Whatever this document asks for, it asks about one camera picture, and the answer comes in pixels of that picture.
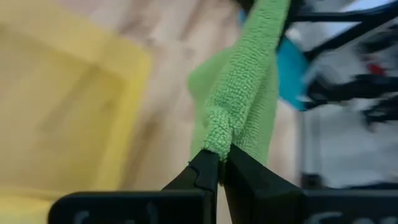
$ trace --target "fabric texture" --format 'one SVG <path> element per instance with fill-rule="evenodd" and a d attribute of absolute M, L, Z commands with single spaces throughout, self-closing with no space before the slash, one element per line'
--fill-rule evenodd
<path fill-rule="evenodd" d="M 244 24 L 246 20 L 243 10 L 240 11 L 239 20 L 241 24 Z M 288 38 L 282 38 L 280 42 L 277 51 L 277 66 L 279 97 L 295 109 L 303 111 L 305 107 L 300 96 L 305 94 L 306 84 L 303 77 L 308 70 L 309 62 L 303 52 Z"/>
<path fill-rule="evenodd" d="M 258 0 L 241 38 L 197 67 L 188 79 L 195 101 L 191 148 L 227 159 L 231 143 L 265 164 L 278 97 L 275 48 L 290 0 Z"/>

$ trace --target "black clamp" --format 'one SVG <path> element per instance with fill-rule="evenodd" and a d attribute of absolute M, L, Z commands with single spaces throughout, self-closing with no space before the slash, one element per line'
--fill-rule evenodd
<path fill-rule="evenodd" d="M 298 223 L 303 191 L 231 146 L 224 181 L 234 224 Z"/>
<path fill-rule="evenodd" d="M 161 191 L 70 194 L 55 202 L 48 223 L 215 224 L 218 170 L 218 156 L 202 150 Z"/>

